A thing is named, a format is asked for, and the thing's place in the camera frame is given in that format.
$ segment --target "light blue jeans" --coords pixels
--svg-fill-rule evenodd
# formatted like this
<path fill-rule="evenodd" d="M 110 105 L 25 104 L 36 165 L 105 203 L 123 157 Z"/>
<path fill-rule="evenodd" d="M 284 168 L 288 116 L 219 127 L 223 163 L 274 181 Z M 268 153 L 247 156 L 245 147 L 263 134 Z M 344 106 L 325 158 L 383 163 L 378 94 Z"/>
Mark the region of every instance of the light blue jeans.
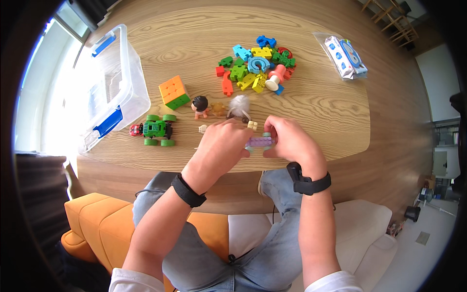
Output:
<path fill-rule="evenodd" d="M 176 173 L 160 173 L 174 177 Z M 142 192 L 133 207 L 134 225 L 170 187 L 157 176 Z M 201 240 L 191 223 L 185 226 L 177 243 L 164 258 L 162 270 L 180 291 L 287 291 L 302 272 L 298 247 L 298 221 L 302 195 L 293 191 L 286 169 L 265 171 L 261 188 L 274 201 L 282 221 L 274 223 L 260 245 L 232 263 L 223 262 Z"/>

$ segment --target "floor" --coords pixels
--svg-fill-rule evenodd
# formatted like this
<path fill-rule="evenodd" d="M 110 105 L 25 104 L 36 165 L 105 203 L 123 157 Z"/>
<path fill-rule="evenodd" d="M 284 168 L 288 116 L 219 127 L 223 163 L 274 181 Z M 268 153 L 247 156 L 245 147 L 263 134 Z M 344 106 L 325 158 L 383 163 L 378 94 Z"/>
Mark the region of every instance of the floor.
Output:
<path fill-rule="evenodd" d="M 251 2 L 237 1 L 245 6 Z M 402 220 L 413 203 L 424 175 L 432 172 L 431 115 L 425 85 L 415 58 L 398 48 L 370 20 L 360 13 L 358 1 L 319 0 L 313 2 L 255 1 L 253 5 L 277 7 L 317 22 L 352 41 L 369 68 L 366 80 L 371 118 L 368 150 L 328 163 L 335 203 L 365 199 L 393 211 Z M 123 0 L 109 17 L 127 26 L 145 15 L 162 14 L 177 7 L 223 5 L 221 1 L 187 0 L 159 2 Z M 99 192 L 132 202 L 134 192 L 144 188 L 155 175 L 78 157 L 79 181 L 85 192 Z M 207 193 L 199 212 L 223 214 L 270 213 L 273 204 L 256 191 L 260 172 L 224 175 Z"/>

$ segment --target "plastic storage box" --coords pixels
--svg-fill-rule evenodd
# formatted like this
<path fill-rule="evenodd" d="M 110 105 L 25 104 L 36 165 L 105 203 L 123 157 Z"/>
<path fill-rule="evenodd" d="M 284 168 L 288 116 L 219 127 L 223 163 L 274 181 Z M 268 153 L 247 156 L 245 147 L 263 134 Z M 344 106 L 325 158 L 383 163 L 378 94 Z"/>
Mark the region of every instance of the plastic storage box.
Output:
<path fill-rule="evenodd" d="M 127 27 L 116 26 L 79 60 L 79 101 L 83 113 L 84 152 L 110 131 L 120 131 L 151 106 L 140 57 L 127 39 Z"/>

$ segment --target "white fluffy toy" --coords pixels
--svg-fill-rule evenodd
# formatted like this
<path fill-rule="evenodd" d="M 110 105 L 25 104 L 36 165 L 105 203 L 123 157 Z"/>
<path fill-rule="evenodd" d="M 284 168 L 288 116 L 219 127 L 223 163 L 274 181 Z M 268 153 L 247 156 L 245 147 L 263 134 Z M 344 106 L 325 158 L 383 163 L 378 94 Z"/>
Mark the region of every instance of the white fluffy toy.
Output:
<path fill-rule="evenodd" d="M 230 109 L 227 113 L 226 118 L 230 119 L 234 116 L 242 118 L 242 122 L 248 124 L 251 121 L 251 117 L 248 114 L 250 110 L 250 98 L 244 94 L 237 95 L 230 101 Z"/>

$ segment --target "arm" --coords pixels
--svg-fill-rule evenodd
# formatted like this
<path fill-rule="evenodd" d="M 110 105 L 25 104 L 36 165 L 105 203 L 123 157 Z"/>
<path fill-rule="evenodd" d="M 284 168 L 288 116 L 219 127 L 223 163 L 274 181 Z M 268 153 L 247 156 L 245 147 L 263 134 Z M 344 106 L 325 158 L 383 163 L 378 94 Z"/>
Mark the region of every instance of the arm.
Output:
<path fill-rule="evenodd" d="M 197 194 L 206 192 L 242 157 L 253 130 L 234 119 L 210 125 L 198 150 L 182 170 L 182 178 Z M 146 212 L 131 238 L 123 269 L 151 275 L 161 282 L 162 260 L 177 242 L 191 208 L 170 187 Z"/>
<path fill-rule="evenodd" d="M 277 141 L 274 148 L 263 153 L 265 157 L 296 161 L 302 166 L 302 175 L 313 181 L 326 176 L 326 159 L 321 149 L 295 120 L 269 116 L 264 131 L 271 132 Z M 324 276 L 340 271 L 329 189 L 312 196 L 303 195 L 298 244 L 302 254 L 305 288 Z"/>

